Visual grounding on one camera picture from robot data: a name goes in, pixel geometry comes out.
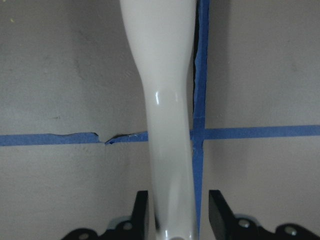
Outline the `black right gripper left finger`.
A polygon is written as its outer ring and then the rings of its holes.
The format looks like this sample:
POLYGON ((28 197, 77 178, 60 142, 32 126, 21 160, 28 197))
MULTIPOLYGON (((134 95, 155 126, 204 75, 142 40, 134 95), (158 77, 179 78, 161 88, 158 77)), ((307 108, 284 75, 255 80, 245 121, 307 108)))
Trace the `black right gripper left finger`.
POLYGON ((113 229, 107 229, 98 235, 89 228, 78 228, 66 234, 64 240, 145 240, 148 230, 148 191, 140 190, 136 193, 135 202, 130 219, 122 221, 113 229))

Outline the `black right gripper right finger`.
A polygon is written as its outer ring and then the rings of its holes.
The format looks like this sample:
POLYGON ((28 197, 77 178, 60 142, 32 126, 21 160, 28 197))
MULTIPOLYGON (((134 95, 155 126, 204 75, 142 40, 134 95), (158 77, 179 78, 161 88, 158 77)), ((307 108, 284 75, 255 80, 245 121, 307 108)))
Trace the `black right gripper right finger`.
POLYGON ((250 218, 234 215, 219 190, 208 191, 208 218, 217 240, 318 240, 312 231, 294 223, 270 232, 250 218))

